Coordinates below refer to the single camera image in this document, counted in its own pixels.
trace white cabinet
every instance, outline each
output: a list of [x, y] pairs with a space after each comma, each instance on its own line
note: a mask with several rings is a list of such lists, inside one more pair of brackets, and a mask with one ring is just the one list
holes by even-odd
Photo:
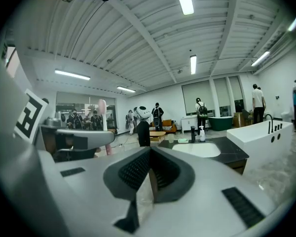
[[[185, 118], [181, 119], [181, 123], [182, 123], [182, 133], [184, 133], [184, 131], [190, 131], [191, 130], [191, 126], [195, 126], [195, 129], [197, 130], [197, 115], [192, 115], [192, 116], [188, 116]], [[206, 125], [205, 128], [208, 128], [209, 124], [208, 124], [208, 120], [206, 121]]]

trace sofa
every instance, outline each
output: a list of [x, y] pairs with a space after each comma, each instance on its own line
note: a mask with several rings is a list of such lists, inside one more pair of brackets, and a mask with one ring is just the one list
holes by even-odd
[[[162, 129], [166, 133], [175, 133], [177, 131], [177, 127], [174, 124], [174, 121], [172, 121], [171, 119], [162, 121]], [[153, 122], [150, 123], [149, 130], [156, 131], [156, 127], [154, 126]]]

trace sink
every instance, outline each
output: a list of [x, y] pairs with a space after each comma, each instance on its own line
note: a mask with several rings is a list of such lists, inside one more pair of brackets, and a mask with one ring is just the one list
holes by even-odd
[[216, 157], [221, 154], [219, 148], [211, 142], [176, 144], [173, 150], [199, 157]]

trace cardboard box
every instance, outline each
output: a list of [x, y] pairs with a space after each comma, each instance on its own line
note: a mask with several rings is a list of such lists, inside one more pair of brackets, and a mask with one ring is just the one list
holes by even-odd
[[233, 126], [235, 127], [244, 127], [245, 119], [243, 118], [242, 113], [235, 113], [232, 119]]

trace wooden table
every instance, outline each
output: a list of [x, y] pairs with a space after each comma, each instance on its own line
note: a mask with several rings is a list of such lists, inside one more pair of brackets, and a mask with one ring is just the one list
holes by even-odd
[[164, 135], [166, 132], [149, 132], [150, 134], [150, 141], [162, 141], [164, 139]]

